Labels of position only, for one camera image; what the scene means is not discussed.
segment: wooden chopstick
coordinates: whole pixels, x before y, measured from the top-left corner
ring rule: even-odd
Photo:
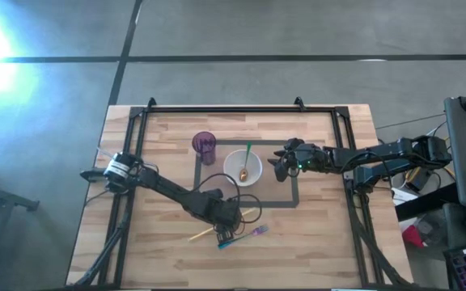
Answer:
[[[251,209],[246,210],[245,212],[242,213],[242,217],[246,216],[247,214],[250,214],[251,212],[253,212],[255,210],[256,210],[256,208],[251,208]],[[214,229],[213,227],[210,227],[209,229],[201,232],[200,234],[195,234],[194,236],[189,238],[188,241],[192,242],[194,239],[200,238],[201,236],[203,236],[203,235],[209,233],[210,231],[212,231],[213,229]]]

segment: purple plastic cup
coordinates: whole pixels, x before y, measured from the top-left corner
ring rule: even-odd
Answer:
[[[192,147],[199,157],[201,162],[207,166],[213,165],[215,162],[215,146],[217,140],[212,133],[200,132],[192,139]]]

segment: gray floor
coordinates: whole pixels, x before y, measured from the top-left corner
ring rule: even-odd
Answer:
[[[1,0],[0,57],[119,56],[133,0]],[[466,53],[466,0],[150,0],[131,55]],[[0,65],[0,188],[41,201],[15,211],[0,290],[62,286],[117,64]],[[466,95],[466,61],[128,64],[118,104],[368,103],[375,127],[443,112]],[[437,117],[377,131],[416,137]],[[447,131],[441,129],[440,136]],[[410,251],[415,280],[443,264]]]

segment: black metal frame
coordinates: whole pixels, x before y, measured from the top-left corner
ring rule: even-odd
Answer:
[[[143,140],[145,137],[146,123],[148,121],[149,113],[210,113],[210,112],[224,112],[224,113],[247,113],[247,112],[318,112],[318,113],[329,113],[332,117],[333,123],[333,132],[336,139],[336,146],[342,147],[343,141],[341,136],[341,126],[340,118],[344,121],[345,130],[348,138],[348,146],[351,149],[355,149],[355,138],[354,132],[352,130],[350,113],[347,107],[306,107],[303,104],[303,101],[298,97],[296,98],[294,105],[284,106],[284,107],[274,107],[274,106],[250,106],[250,107],[158,107],[154,106],[156,102],[154,99],[150,99],[147,107],[131,107],[129,113],[129,123],[127,125],[127,132],[125,135],[124,141],[124,151],[129,152],[130,143],[132,141],[132,132],[134,129],[135,120],[138,117],[141,117],[140,129],[138,132],[138,142],[136,145],[136,155],[142,153]],[[358,263],[359,276],[363,288],[373,288],[379,290],[428,290],[418,287],[413,287],[409,282],[405,281],[400,277],[400,275],[395,271],[391,264],[386,260],[383,253],[377,247],[377,242],[375,240],[375,232],[371,222],[370,208],[368,201],[361,200],[362,208],[362,217],[363,222],[361,223],[356,208],[354,205],[354,193],[351,188],[351,183],[353,180],[347,179],[345,176],[342,176],[343,184],[345,186],[345,197],[347,202],[347,209],[349,214],[349,221],[351,224],[351,230],[354,240],[354,250],[355,257]],[[107,273],[108,273],[108,258],[99,268],[100,276],[98,279],[98,285],[71,285],[66,286],[65,289],[72,290],[86,290],[88,289],[119,289],[121,287],[121,278],[123,274],[123,267],[125,264],[125,251],[127,247],[127,239],[129,236],[129,224],[132,217],[132,206],[134,200],[134,191],[124,195],[127,197],[127,206],[125,209],[124,216],[128,216],[128,221],[126,227],[123,229],[123,233],[120,237],[120,246],[118,249],[118,256],[116,259],[116,268],[113,282],[111,284],[107,282]],[[120,207],[120,200],[122,196],[115,196],[112,208],[111,215],[109,218],[108,232],[106,244],[112,239],[112,235],[117,229],[117,219],[118,219],[118,209]],[[375,274],[375,283],[371,283],[368,278],[368,272],[366,270],[366,260],[364,257],[362,243],[365,242],[366,246],[371,253],[372,267]],[[388,275],[388,278],[393,283],[393,285],[386,285],[383,279],[383,270]]]

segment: spoon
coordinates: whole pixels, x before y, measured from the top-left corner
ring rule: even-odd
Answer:
[[[249,151],[251,150],[251,142],[248,142],[248,150],[246,150],[246,161],[244,162],[244,167],[240,170],[240,182],[245,182],[248,179],[248,169],[246,166],[248,165],[248,158],[249,158]]]

